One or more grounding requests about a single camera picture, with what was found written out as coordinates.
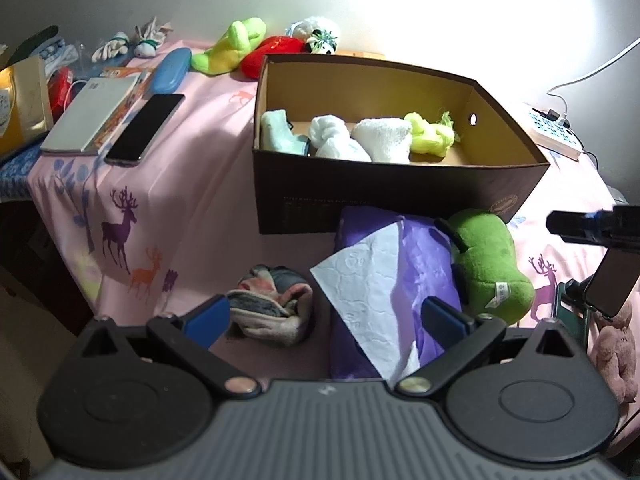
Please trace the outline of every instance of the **red package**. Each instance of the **red package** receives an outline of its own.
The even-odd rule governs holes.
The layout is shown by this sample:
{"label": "red package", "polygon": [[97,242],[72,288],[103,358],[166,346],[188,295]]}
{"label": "red package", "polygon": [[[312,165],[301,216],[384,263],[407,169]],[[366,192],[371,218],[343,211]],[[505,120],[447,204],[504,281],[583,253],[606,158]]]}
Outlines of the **red package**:
{"label": "red package", "polygon": [[62,112],[65,111],[65,99],[69,94],[71,83],[74,81],[74,73],[71,69],[64,66],[58,70],[49,80],[47,88],[49,89],[49,106],[53,121],[56,122]]}
{"label": "red package", "polygon": [[289,36],[271,36],[240,62],[240,70],[251,79],[260,77],[260,67],[265,54],[296,54],[303,51],[305,43]]}

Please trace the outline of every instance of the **floor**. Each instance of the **floor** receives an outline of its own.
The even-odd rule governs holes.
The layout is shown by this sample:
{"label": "floor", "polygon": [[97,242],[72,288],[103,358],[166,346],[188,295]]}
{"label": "floor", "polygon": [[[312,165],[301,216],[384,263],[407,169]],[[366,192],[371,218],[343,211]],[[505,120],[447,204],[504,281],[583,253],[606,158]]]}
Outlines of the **floor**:
{"label": "floor", "polygon": [[36,422],[38,398],[74,339],[49,312],[0,287],[0,454],[28,458],[32,475],[51,460]]}

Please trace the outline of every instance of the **yellow-green plush toy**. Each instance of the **yellow-green plush toy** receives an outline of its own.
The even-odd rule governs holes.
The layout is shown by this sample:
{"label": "yellow-green plush toy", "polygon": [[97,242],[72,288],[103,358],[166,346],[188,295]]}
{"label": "yellow-green plush toy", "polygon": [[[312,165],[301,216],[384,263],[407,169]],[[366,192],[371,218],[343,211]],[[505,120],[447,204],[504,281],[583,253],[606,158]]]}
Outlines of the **yellow-green plush toy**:
{"label": "yellow-green plush toy", "polygon": [[260,45],[266,33],[267,26],[260,18],[233,22],[214,46],[191,56],[191,66],[207,75],[232,72]]}
{"label": "yellow-green plush toy", "polygon": [[444,157],[456,140],[449,112],[444,112],[440,121],[435,124],[429,124],[416,112],[405,115],[404,120],[409,121],[412,126],[412,153],[430,153]]}
{"label": "yellow-green plush toy", "polygon": [[436,227],[452,241],[452,273],[460,301],[471,316],[483,312],[511,325],[531,308],[535,290],[518,270],[513,237],[496,215],[466,209]]}

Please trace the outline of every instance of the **tied cloth bundle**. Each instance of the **tied cloth bundle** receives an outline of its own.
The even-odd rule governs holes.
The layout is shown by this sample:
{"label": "tied cloth bundle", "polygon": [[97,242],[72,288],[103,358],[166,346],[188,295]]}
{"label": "tied cloth bundle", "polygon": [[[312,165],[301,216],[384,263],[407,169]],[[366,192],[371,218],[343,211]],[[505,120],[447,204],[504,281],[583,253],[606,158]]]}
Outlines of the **tied cloth bundle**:
{"label": "tied cloth bundle", "polygon": [[247,337],[291,346],[308,332],[313,292],[287,267],[257,265],[226,296],[232,325]]}

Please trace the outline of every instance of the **pink tablecloth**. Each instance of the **pink tablecloth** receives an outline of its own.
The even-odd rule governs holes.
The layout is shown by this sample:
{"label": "pink tablecloth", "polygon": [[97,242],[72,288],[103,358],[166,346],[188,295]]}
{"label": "pink tablecloth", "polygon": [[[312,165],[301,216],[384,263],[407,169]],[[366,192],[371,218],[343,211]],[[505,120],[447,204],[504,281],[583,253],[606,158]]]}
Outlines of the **pink tablecloth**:
{"label": "pink tablecloth", "polygon": [[[185,101],[136,168],[113,168],[100,157],[38,160],[28,177],[31,196],[95,312],[120,324],[142,324],[162,311],[183,314],[232,288],[253,264],[285,265],[310,278],[309,268],[332,252],[331,234],[258,234],[250,143],[255,90],[255,82],[236,74],[188,73],[178,90]],[[520,269],[537,290],[533,317],[521,326],[548,316],[556,282],[584,279],[604,254],[550,235],[546,215],[553,209],[612,205],[586,155],[574,162],[543,151],[551,167],[510,222]],[[223,337],[212,350],[264,380],[327,377],[328,305],[318,300],[316,328],[298,346],[272,349]],[[632,327],[640,341],[637,292],[632,301]],[[640,402],[625,408],[623,419],[638,407]],[[640,416],[613,449],[624,447],[638,431]]]}

